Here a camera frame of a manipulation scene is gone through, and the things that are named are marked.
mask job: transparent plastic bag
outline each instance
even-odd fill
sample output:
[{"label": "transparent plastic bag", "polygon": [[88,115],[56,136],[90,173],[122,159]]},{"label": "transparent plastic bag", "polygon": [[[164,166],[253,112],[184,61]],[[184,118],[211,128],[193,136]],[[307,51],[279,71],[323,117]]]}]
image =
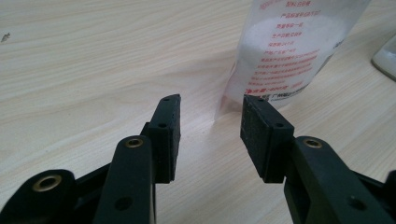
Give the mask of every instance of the transparent plastic bag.
[{"label": "transparent plastic bag", "polygon": [[244,94],[288,104],[330,60],[370,0],[254,0],[217,117]]}]

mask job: screw hole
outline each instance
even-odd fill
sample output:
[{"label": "screw hole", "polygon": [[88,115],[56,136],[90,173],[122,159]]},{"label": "screw hole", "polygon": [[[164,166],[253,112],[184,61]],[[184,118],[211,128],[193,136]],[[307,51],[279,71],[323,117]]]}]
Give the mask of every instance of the screw hole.
[{"label": "screw hole", "polygon": [[311,139],[311,138],[305,139],[304,144],[306,144],[309,147],[314,147],[314,148],[322,147],[322,144],[319,141],[317,141],[315,139]]},{"label": "screw hole", "polygon": [[48,175],[40,178],[33,184],[33,190],[36,192],[44,192],[56,188],[62,181],[60,175]]},{"label": "screw hole", "polygon": [[131,140],[126,141],[126,147],[140,147],[143,145],[143,140],[139,138],[133,138]]},{"label": "screw hole", "polygon": [[131,197],[120,198],[114,203],[114,207],[119,211],[124,211],[124,210],[128,209],[129,207],[131,207],[131,205],[132,205]]},{"label": "screw hole", "polygon": [[358,209],[358,210],[365,210],[367,208],[366,204],[362,202],[361,200],[357,199],[355,196],[351,195],[348,198],[346,198],[347,204],[349,204],[351,207]]}]

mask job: table surface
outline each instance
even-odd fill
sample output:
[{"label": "table surface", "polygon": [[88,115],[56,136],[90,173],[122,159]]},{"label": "table surface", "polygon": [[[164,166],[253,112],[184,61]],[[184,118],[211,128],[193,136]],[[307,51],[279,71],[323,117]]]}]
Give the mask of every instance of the table surface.
[{"label": "table surface", "polygon": [[[291,223],[239,138],[214,121],[251,1],[11,1],[0,7],[0,206],[30,176],[76,177],[111,161],[158,101],[180,93],[176,181],[157,187],[158,223]],[[327,141],[357,172],[396,169],[396,83],[370,63],[396,33],[393,0],[370,3],[314,81],[280,109],[295,136]]]}]

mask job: white object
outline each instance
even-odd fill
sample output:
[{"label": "white object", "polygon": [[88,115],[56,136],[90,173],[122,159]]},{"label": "white object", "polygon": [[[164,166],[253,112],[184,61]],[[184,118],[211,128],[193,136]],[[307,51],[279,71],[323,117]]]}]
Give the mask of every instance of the white object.
[{"label": "white object", "polygon": [[372,63],[379,71],[396,81],[396,35],[374,55]]},{"label": "white object", "polygon": [[370,0],[254,0],[218,116],[244,94],[288,104],[343,42]]}]

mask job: wooden table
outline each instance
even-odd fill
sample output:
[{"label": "wooden table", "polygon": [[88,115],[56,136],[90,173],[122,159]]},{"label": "wooden table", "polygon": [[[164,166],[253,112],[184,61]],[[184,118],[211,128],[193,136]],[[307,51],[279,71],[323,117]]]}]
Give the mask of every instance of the wooden table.
[{"label": "wooden table", "polygon": [[[158,223],[291,223],[239,139],[240,113],[214,122],[251,1],[0,3],[0,206],[48,169],[85,175],[180,93],[176,181],[157,189]],[[396,83],[370,64],[396,33],[374,0],[330,62],[281,113],[295,136],[327,141],[353,170],[396,169]]]}]

